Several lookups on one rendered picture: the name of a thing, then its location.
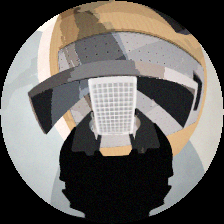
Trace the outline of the white well plate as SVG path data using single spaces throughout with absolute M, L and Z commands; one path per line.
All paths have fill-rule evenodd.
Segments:
M 100 77 L 89 79 L 88 84 L 98 134 L 132 134 L 136 109 L 137 78 L 134 76 Z

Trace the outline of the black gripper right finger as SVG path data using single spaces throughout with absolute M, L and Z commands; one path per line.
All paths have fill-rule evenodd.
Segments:
M 136 134 L 134 138 L 134 148 L 138 153 L 150 154 L 158 157 L 166 165 L 168 178 L 174 175 L 172 168 L 173 153 L 169 140 L 158 127 L 139 109 L 135 109 Z

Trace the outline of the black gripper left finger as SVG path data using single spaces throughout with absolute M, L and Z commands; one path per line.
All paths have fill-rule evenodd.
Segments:
M 91 118 L 92 117 L 92 118 Z M 91 110 L 76 127 L 73 127 L 65 139 L 59 156 L 60 176 L 59 179 L 65 182 L 65 174 L 68 167 L 77 159 L 94 155 L 98 149 L 94 132 L 94 112 Z

